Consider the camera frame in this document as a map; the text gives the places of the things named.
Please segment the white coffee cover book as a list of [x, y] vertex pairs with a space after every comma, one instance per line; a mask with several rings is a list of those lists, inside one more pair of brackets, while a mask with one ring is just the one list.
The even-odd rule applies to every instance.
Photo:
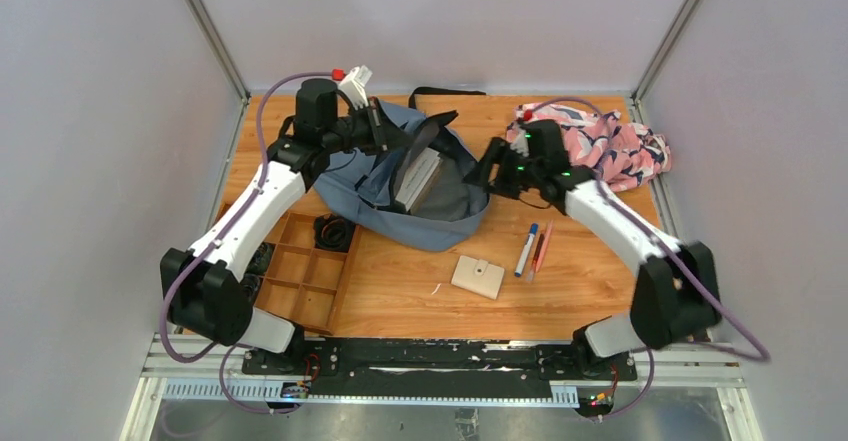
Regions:
[[419, 197], [437, 177], [442, 161], [442, 155], [438, 151], [425, 148], [409, 163], [395, 189], [394, 201], [399, 209], [413, 209]]

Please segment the blue student backpack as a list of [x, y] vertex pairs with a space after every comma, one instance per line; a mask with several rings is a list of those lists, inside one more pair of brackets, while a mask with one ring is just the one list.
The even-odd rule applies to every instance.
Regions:
[[471, 237], [490, 204], [480, 187], [464, 182], [475, 156], [449, 125], [458, 114], [426, 114], [420, 95], [440, 88], [419, 87], [406, 106], [387, 103], [389, 120], [412, 136], [410, 147], [387, 154], [332, 156], [312, 189], [330, 211], [396, 242], [420, 250], [445, 251]]

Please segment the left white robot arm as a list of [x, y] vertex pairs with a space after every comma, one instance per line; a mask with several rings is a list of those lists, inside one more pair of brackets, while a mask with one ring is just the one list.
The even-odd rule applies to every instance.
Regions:
[[449, 128], [456, 111], [428, 115], [353, 98], [327, 72], [299, 73], [296, 80], [293, 127], [261, 144], [255, 175], [212, 228], [187, 249], [168, 250], [160, 262], [162, 333], [177, 325], [215, 346], [268, 351], [268, 361], [283, 374], [304, 366], [305, 331], [257, 307], [242, 281], [255, 251], [311, 189], [333, 213], [415, 249], [442, 251], [462, 238], [452, 221], [397, 212], [386, 174], [371, 167], [374, 159], [395, 166], [422, 133], [461, 153]]

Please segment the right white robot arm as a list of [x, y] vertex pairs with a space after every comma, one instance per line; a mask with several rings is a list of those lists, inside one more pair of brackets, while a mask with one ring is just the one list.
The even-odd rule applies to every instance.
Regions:
[[525, 123], [512, 141], [492, 138], [464, 181], [510, 199], [538, 190], [545, 202], [602, 240], [635, 275], [628, 312], [574, 333], [571, 364], [580, 376], [596, 378], [613, 356], [662, 349], [721, 321], [711, 250], [655, 228], [622, 204], [592, 168], [572, 164], [555, 121]]

